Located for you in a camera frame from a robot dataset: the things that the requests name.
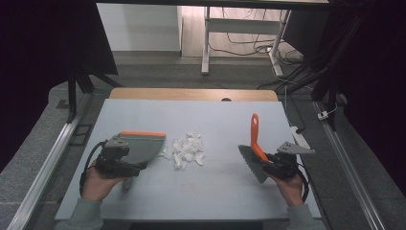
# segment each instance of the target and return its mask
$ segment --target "gray sleeve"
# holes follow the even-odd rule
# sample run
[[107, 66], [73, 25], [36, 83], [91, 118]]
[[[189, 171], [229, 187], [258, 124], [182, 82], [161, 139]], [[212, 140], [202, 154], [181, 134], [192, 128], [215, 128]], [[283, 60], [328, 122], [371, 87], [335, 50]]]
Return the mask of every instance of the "gray sleeve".
[[78, 199], [72, 216], [56, 224], [54, 230], [100, 230], [102, 229], [101, 202]]
[[320, 220], [311, 216], [307, 204], [288, 207], [287, 213], [290, 220], [290, 226], [286, 228], [287, 230], [326, 230], [325, 225]]

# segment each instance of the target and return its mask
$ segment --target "orange handle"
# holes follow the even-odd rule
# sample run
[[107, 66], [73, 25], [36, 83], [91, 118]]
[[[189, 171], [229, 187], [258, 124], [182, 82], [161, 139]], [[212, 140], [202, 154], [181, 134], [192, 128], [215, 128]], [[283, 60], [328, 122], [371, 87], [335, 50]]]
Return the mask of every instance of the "orange handle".
[[259, 133], [259, 117], [257, 113], [254, 113], [251, 118], [251, 149], [262, 160], [268, 161], [268, 157], [258, 145], [258, 133]]

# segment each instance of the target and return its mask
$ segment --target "floor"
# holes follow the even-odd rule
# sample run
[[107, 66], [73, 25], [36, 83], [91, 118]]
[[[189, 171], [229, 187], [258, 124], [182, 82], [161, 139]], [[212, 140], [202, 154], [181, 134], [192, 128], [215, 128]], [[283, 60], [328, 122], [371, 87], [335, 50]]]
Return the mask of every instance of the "floor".
[[[210, 12], [211, 18], [278, 21], [281, 17], [281, 11], [279, 10], [211, 8]], [[182, 15], [184, 20], [182, 57], [201, 57], [205, 31], [204, 8], [182, 7]], [[269, 58], [265, 54], [265, 47], [271, 46], [275, 41], [275, 37], [275, 35], [268, 34], [210, 33], [209, 44], [212, 47], [210, 57]], [[287, 43], [280, 45], [280, 51], [283, 53], [293, 50], [294, 48]], [[289, 53], [290, 58], [296, 58], [299, 55], [298, 52]]]
[[[227, 43], [211, 41], [217, 45]], [[234, 52], [250, 52], [250, 48], [236, 48], [230, 45], [227, 49]], [[182, 88], [229, 88], [276, 90], [278, 97], [286, 108], [291, 123], [304, 128], [304, 138], [317, 154], [304, 156], [304, 165], [309, 171], [311, 185], [322, 213], [322, 221], [327, 229], [373, 229], [367, 221], [365, 210], [356, 193], [333, 143], [328, 138], [324, 122], [317, 119], [317, 107], [323, 102], [313, 102], [309, 93], [313, 85], [298, 90], [291, 96], [284, 96], [282, 81], [278, 81], [270, 69], [269, 59], [257, 57], [218, 57], [211, 60], [211, 73], [202, 77], [201, 51], [184, 49], [182, 57], [147, 53], [114, 53], [119, 76], [111, 78], [126, 87], [182, 87]], [[295, 69], [295, 65], [284, 65], [285, 73]], [[91, 127], [97, 120], [102, 103], [112, 89], [101, 80], [92, 77], [96, 86], [91, 95], [90, 104], [86, 107], [80, 120], [82, 127]], [[336, 110], [337, 132], [350, 162], [372, 200], [385, 229], [406, 229], [406, 198], [396, 187], [373, 152], [363, 142], [343, 114], [345, 103], [339, 99]], [[16, 213], [25, 194], [29, 191], [42, 163], [45, 161], [67, 119], [67, 84], [63, 83], [51, 90], [49, 104], [32, 133], [16, 153], [10, 164], [0, 174], [0, 229], [6, 229]], [[83, 136], [74, 136], [66, 148], [62, 159], [56, 166], [50, 182], [35, 208], [26, 229], [52, 229], [54, 216], [59, 203], [70, 183], [72, 174], [80, 160], [85, 147]], [[264, 221], [262, 229], [285, 229], [286, 220]], [[103, 229], [128, 229], [128, 223], [107, 221]]]

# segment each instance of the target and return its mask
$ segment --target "black curtain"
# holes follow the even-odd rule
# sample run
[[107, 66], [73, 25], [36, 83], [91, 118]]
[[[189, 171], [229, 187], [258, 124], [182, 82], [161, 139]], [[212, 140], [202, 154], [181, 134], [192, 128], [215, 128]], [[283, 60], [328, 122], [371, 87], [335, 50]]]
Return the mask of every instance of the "black curtain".
[[404, 1], [376, 1], [337, 69], [349, 122], [406, 195], [405, 11]]
[[91, 0], [0, 2], [1, 164], [3, 170], [74, 66], [117, 75]]

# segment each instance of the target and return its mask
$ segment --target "white table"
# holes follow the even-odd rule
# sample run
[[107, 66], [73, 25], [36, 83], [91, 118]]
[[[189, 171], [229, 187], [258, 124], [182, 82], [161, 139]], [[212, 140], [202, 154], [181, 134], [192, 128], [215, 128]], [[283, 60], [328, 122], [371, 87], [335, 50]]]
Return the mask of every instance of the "white table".
[[[294, 142], [278, 102], [203, 102], [106, 100], [56, 219], [68, 219], [79, 198], [79, 175], [90, 150], [122, 130], [160, 131], [163, 147], [194, 131], [203, 135], [204, 166], [177, 171], [163, 157], [152, 159], [127, 194], [118, 184], [101, 206], [104, 219], [127, 221], [287, 219], [276, 184], [259, 184], [237, 146], [250, 144], [250, 121], [259, 114], [259, 144], [275, 152]], [[314, 218], [320, 212], [310, 190], [306, 201]]]

